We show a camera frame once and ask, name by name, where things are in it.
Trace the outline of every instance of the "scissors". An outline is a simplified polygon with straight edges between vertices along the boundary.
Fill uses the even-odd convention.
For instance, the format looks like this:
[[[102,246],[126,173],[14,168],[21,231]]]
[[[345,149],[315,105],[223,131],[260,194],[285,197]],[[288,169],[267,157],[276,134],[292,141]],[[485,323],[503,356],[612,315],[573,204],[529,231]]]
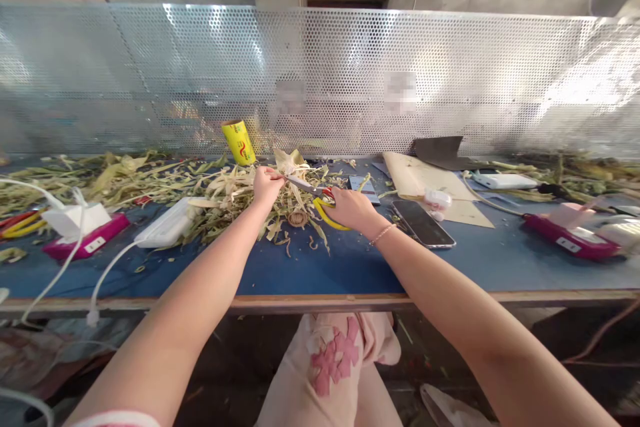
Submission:
[[[295,185],[299,189],[307,191],[311,195],[315,196],[315,199],[313,199],[313,205],[315,205],[315,208],[317,209],[318,213],[322,217],[322,220],[327,222],[331,227],[335,228],[336,230],[351,230],[349,227],[345,227],[343,225],[338,224],[337,222],[334,222],[325,213],[325,210],[323,209],[323,207],[335,208],[335,205],[331,205],[330,203],[327,203],[321,199],[322,195],[326,195],[327,197],[334,198],[330,189],[326,187],[314,187],[310,183],[307,183],[304,180],[299,179],[298,177],[294,177],[293,175],[287,175],[286,177],[287,177],[287,180],[289,180],[293,185]]]

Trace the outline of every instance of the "brown paper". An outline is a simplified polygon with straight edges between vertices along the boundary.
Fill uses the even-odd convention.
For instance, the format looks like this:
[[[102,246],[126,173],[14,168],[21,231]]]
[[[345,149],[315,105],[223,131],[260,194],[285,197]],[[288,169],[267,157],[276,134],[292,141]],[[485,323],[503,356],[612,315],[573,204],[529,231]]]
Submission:
[[[401,153],[384,152],[383,157],[400,198],[420,202],[425,195],[426,187],[441,190],[453,199],[453,205],[445,212],[446,220],[495,228],[473,204],[475,196],[453,172]]]

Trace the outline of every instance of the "yellow scissors handle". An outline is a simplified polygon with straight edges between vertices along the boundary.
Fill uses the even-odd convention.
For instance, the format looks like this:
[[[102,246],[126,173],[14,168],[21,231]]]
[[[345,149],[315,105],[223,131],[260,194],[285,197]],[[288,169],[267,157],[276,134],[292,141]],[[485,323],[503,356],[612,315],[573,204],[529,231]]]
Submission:
[[[331,227],[335,228],[336,230],[351,230],[349,227],[342,226],[337,222],[334,222],[333,220],[331,220],[327,215],[327,213],[325,212],[325,210],[323,209],[323,207],[335,208],[334,205],[331,205],[330,203],[320,200],[320,197],[316,197],[313,200],[313,205],[315,205],[315,208],[317,209],[318,213],[322,217],[322,220],[327,222]]]
[[[47,225],[46,220],[40,220],[38,222],[33,223],[34,220],[37,220],[39,218],[40,218],[40,213],[35,213],[31,217],[27,217],[21,222],[18,222],[17,224],[15,224],[14,226],[11,226],[8,229],[4,230],[2,233],[2,236],[4,238],[17,238],[17,237],[22,237],[27,234],[30,234],[31,232],[35,232],[40,227]]]

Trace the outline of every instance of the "phone screen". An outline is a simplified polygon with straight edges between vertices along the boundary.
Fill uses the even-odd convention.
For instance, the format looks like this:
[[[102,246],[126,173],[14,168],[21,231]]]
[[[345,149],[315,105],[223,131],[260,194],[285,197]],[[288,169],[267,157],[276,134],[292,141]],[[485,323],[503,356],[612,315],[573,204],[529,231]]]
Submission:
[[[393,208],[425,247],[450,248],[455,245],[455,240],[417,202],[395,201]]]

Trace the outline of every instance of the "forearm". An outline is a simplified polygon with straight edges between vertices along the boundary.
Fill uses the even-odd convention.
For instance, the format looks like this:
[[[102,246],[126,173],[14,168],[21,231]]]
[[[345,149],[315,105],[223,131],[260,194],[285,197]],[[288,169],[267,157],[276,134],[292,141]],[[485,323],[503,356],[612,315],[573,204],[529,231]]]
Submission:
[[[373,240],[388,225],[379,216],[363,234]],[[523,353],[519,338],[529,331],[460,271],[397,228],[375,246],[416,306],[462,355]]]
[[[67,421],[132,409],[171,425],[205,342],[229,308],[271,205],[251,204],[160,297]]]
[[[363,233],[372,240],[389,222]],[[614,426],[551,353],[487,292],[398,229],[376,247],[425,317],[467,361],[507,426]]]

